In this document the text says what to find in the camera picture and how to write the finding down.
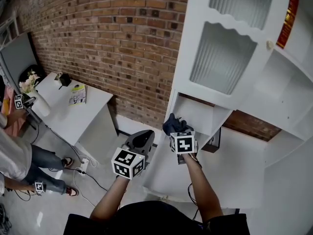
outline black t-shirt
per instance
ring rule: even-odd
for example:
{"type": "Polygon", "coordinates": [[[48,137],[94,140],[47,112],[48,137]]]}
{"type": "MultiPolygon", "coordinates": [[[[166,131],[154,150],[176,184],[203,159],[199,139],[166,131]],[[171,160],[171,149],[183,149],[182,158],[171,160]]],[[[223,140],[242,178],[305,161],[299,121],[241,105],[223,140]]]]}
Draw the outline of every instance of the black t-shirt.
{"type": "Polygon", "coordinates": [[[160,201],[126,205],[107,222],[97,222],[75,214],[68,216],[64,235],[102,234],[219,234],[249,235],[245,214],[214,217],[201,224],[175,207],[160,201]]]}

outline vase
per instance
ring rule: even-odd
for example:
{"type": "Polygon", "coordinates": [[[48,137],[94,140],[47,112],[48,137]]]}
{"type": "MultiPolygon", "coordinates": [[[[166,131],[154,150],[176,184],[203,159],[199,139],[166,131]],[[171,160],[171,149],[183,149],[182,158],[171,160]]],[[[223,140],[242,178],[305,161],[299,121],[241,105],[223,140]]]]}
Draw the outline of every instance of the vase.
{"type": "Polygon", "coordinates": [[[40,111],[40,113],[46,117],[50,114],[51,108],[47,101],[35,90],[33,89],[31,92],[27,93],[29,97],[35,97],[36,100],[34,102],[34,106],[40,111]]]}

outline flower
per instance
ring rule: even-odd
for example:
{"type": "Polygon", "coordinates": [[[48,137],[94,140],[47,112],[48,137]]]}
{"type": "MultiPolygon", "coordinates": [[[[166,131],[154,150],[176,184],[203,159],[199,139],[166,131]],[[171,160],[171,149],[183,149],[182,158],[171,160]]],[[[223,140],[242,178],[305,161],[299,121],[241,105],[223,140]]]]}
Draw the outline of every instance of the flower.
{"type": "Polygon", "coordinates": [[[30,93],[37,85],[36,80],[39,78],[39,76],[37,76],[37,74],[31,70],[28,73],[28,79],[25,82],[20,82],[19,86],[20,86],[20,90],[23,93],[30,93]]]}

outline foot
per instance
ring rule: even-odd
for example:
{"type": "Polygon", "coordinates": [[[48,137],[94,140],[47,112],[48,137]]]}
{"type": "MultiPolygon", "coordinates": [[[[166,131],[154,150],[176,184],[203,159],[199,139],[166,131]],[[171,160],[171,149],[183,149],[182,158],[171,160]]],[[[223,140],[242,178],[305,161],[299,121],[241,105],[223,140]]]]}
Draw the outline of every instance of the foot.
{"type": "Polygon", "coordinates": [[[72,166],[72,164],[74,163],[74,160],[72,158],[63,158],[62,159],[62,163],[64,165],[64,168],[70,168],[72,166]]]}
{"type": "Polygon", "coordinates": [[[66,194],[68,196],[71,196],[71,197],[74,197],[74,196],[77,196],[78,195],[78,190],[76,190],[75,188],[72,188],[72,187],[67,187],[67,191],[66,191],[66,194]]]}

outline power strip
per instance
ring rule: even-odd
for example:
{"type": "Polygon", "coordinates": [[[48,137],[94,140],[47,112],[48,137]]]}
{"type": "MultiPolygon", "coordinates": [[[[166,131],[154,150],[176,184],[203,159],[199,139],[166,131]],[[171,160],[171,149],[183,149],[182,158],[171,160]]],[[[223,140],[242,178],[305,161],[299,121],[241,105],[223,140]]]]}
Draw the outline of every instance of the power strip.
{"type": "Polygon", "coordinates": [[[88,159],[83,159],[79,169],[80,169],[82,172],[86,173],[88,164],[89,164],[89,160],[88,160],[88,159]]]}

